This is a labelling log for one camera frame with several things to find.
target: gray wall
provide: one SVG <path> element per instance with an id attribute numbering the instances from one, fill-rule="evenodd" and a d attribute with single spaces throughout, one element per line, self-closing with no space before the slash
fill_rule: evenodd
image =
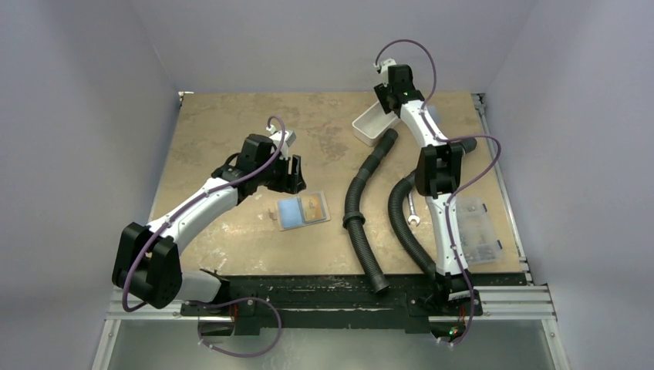
<path id="1" fill-rule="evenodd" d="M 434 54 L 439 89 L 491 84 L 536 0 L 133 0 L 183 90 L 370 90 L 387 42 L 415 38 Z M 402 57 L 430 87 L 415 46 Z"/>
<path id="2" fill-rule="evenodd" d="M 88 368 L 177 94 L 127 0 L 0 2 L 0 368 Z"/>
<path id="3" fill-rule="evenodd" d="M 652 368 L 654 3 L 540 1 L 488 90 L 575 368 Z"/>

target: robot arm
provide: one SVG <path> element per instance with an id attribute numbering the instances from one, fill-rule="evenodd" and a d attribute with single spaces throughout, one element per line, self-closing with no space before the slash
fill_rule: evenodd
<path id="1" fill-rule="evenodd" d="M 456 197 L 450 201 L 450 231 L 455 244 L 452 248 L 446 219 L 446 202 L 459 187 L 461 161 L 466 152 L 474 150 L 477 142 L 444 143 L 445 140 L 431 115 L 422 112 L 423 95 L 413 85 L 413 73 L 406 65 L 397 65 L 395 60 L 384 60 L 377 66 L 382 83 L 375 86 L 375 93 L 385 114 L 395 113 L 408 127 L 420 147 L 420 158 L 416 168 L 416 188 L 425 196 L 432 218 L 434 238 L 437 248 L 437 273 L 443 280 L 447 300 L 469 296 L 468 289 L 461 279 L 467 274 L 467 262 L 460 249 L 459 227 L 456 217 Z M 458 253 L 461 265 L 457 263 Z"/>
<path id="2" fill-rule="evenodd" d="M 174 299 L 214 301 L 225 281 L 210 271 L 183 272 L 180 255 L 188 244 L 216 218 L 252 195 L 259 186 L 291 194 L 306 188 L 302 178 L 300 156 L 289 155 L 289 147 L 295 141 L 295 133 L 286 130 L 282 142 L 281 131 L 275 132 L 272 127 L 269 132 L 269 137 L 254 134 L 248 136 L 241 152 L 235 155 L 236 164 L 230 164 L 234 159 L 231 157 L 211 174 L 198 191 L 168 214 L 146 226 L 131 223 L 125 227 L 120 237 L 112 273 L 114 285 L 123 288 L 128 270 L 145 243 L 153 236 L 153 230 L 167 224 L 168 227 L 164 228 L 149 249 L 150 256 L 145 257 L 137 266 L 130 284 L 130 293 L 155 308 L 163 308 Z M 226 187 L 210 193 L 210 189 L 254 172 L 270 159 L 279 146 L 279 157 L 258 175 L 235 187 Z M 192 203 L 191 200 L 202 194 L 206 194 L 206 197 L 188 206 Z"/>

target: metal wrench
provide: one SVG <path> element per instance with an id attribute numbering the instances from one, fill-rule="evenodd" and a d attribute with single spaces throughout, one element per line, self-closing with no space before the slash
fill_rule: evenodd
<path id="1" fill-rule="evenodd" d="M 416 205 L 413 204 L 413 190 L 409 192 L 409 195 L 406 196 L 409 198 L 409 212 L 411 214 L 406 218 L 406 222 L 411 225 L 412 222 L 416 221 L 416 226 L 420 225 L 420 217 L 416 214 Z"/>

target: flexible hose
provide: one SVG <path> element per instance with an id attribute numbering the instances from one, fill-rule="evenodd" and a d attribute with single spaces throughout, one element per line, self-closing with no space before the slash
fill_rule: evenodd
<path id="1" fill-rule="evenodd" d="M 373 152 L 363 162 L 359 168 L 359 172 L 354 176 L 347 190 L 345 216 L 343 216 L 343 227 L 348 231 L 349 239 L 352 242 L 352 247 L 359 259 L 359 263 L 363 267 L 363 271 L 370 280 L 370 284 L 373 286 L 373 291 L 376 294 L 385 291 L 389 287 L 389 283 L 386 277 L 384 277 L 382 268 L 377 263 L 377 259 L 366 237 L 366 232 L 363 230 L 363 224 L 366 222 L 366 219 L 359 211 L 359 203 L 361 202 L 363 189 L 366 188 L 366 182 L 375 170 L 377 170 L 382 159 L 395 144 L 396 139 L 397 131 L 394 129 L 386 131 L 377 146 L 375 146 Z"/>
<path id="2" fill-rule="evenodd" d="M 388 206 L 390 226 L 393 227 L 397 239 L 413 262 L 427 275 L 430 282 L 434 282 L 437 273 L 436 264 L 429 254 L 427 254 L 425 248 L 420 245 L 416 237 L 413 236 L 409 224 L 406 223 L 406 218 L 404 217 L 404 200 L 411 190 L 413 190 L 415 181 L 416 174 L 412 172 L 409 176 L 398 181 L 393 187 L 393 190 L 391 190 Z"/>

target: black mounting plate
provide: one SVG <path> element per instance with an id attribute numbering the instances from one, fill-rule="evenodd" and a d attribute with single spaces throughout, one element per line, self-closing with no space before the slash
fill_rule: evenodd
<path id="1" fill-rule="evenodd" d="M 470 312 L 470 300 L 435 308 L 426 304 L 432 294 L 422 274 L 387 274 L 390 289 L 382 296 L 370 291 L 365 275 L 230 276 L 230 299 L 258 297 L 279 311 L 285 328 L 403 329 L 430 333 L 429 316 L 457 317 L 460 306 Z M 526 285 L 524 274 L 472 274 L 475 286 Z M 479 293 L 476 299 L 481 302 Z M 183 304 L 183 316 L 225 315 Z M 475 314 L 483 313 L 481 304 Z M 276 328 L 273 312 L 258 302 L 238 304 L 235 335 L 258 335 L 261 328 Z"/>

